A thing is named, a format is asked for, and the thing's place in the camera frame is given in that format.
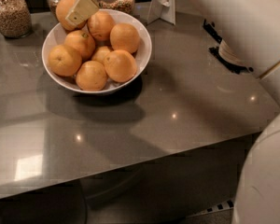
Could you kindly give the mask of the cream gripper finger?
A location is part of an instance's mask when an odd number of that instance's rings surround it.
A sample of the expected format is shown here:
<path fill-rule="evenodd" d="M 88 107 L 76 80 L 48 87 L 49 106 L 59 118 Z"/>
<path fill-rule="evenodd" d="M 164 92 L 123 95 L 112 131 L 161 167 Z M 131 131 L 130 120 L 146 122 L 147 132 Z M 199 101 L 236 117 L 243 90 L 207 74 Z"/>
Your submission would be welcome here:
<path fill-rule="evenodd" d="M 75 0 L 74 4 L 69 8 L 65 20 L 71 26 L 78 27 L 98 10 L 99 4 L 97 0 Z"/>

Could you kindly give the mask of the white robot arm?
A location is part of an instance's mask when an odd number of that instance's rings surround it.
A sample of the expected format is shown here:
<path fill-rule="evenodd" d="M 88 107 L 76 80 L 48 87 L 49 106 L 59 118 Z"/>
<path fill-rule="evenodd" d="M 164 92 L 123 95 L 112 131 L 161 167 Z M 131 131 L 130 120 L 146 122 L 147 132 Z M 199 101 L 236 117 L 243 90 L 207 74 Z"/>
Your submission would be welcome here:
<path fill-rule="evenodd" d="M 190 0 L 280 106 L 280 0 Z M 280 224 L 280 114 L 243 166 L 232 224 Z"/>

